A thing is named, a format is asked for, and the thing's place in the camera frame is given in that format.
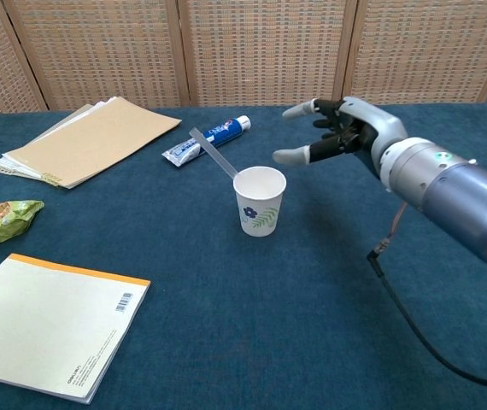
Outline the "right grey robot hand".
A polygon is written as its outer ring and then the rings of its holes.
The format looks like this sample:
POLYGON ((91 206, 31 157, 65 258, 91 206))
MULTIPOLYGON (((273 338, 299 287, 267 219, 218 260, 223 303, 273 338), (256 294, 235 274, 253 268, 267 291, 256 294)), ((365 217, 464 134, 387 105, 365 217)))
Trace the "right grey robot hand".
POLYGON ((357 97, 339 101, 313 98, 283 112, 288 120, 308 114, 321 114, 314 127, 326 129, 321 140, 296 149, 278 149, 273 159, 283 165, 300 166, 342 154, 355 155, 376 177, 380 159, 392 145, 408 138, 402 121, 357 97))

